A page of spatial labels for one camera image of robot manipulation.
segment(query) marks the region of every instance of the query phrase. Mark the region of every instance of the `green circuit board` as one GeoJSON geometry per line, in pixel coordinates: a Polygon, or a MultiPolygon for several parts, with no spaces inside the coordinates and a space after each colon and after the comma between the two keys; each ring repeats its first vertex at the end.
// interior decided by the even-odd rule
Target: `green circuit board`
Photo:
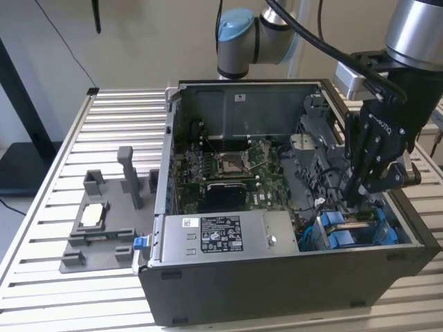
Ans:
{"type": "Polygon", "coordinates": [[[246,188],[238,210],[293,211],[295,208],[277,149],[271,141],[252,141],[244,151],[187,151],[179,159],[182,163],[175,169],[178,213],[202,212],[208,186],[214,183],[246,188]]]}

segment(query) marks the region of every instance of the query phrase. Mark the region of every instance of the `barcode sticker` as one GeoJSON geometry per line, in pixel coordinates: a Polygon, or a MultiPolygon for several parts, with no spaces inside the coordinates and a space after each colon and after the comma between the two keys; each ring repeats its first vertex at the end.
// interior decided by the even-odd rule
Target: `barcode sticker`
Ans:
{"type": "Polygon", "coordinates": [[[199,218],[183,218],[183,227],[199,227],[199,218]]]}

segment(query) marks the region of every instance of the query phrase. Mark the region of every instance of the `motherboard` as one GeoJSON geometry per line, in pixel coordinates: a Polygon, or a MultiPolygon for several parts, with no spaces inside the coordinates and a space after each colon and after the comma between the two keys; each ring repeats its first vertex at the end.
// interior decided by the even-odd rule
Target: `motherboard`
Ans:
{"type": "Polygon", "coordinates": [[[239,144],[225,145],[205,139],[201,145],[192,143],[182,154],[175,154],[179,213],[294,211],[278,147],[272,140],[249,139],[243,146],[246,149],[239,144]]]}

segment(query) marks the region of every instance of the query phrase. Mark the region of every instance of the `open computer tower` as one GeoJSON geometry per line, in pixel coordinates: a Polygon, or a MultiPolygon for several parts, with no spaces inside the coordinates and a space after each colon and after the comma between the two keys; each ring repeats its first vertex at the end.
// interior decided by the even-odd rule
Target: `open computer tower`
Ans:
{"type": "Polygon", "coordinates": [[[327,80],[180,82],[138,269],[158,325],[371,306],[440,251],[401,190],[343,202],[346,112],[327,80]]]}

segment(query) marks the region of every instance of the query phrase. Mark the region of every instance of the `blue plastic tab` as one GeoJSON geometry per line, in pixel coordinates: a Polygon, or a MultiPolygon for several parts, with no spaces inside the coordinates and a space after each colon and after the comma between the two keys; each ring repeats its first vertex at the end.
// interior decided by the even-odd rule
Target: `blue plastic tab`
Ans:
{"type": "Polygon", "coordinates": [[[387,246],[390,244],[399,243],[397,233],[393,228],[389,226],[382,209],[377,209],[377,218],[379,219],[380,224],[377,228],[377,231],[375,232],[374,245],[379,244],[387,246]]]}
{"type": "Polygon", "coordinates": [[[227,42],[246,32],[254,23],[254,12],[236,8],[223,13],[220,19],[219,42],[227,42]]]}
{"type": "Polygon", "coordinates": [[[134,250],[147,248],[147,237],[136,237],[133,244],[134,250]]]}
{"type": "Polygon", "coordinates": [[[337,223],[345,223],[345,218],[341,212],[324,212],[320,216],[321,223],[323,227],[327,227],[329,225],[336,225],[337,223]]]}
{"type": "Polygon", "coordinates": [[[355,244],[349,230],[339,230],[338,232],[333,232],[327,238],[329,239],[329,244],[332,249],[355,244]]]}

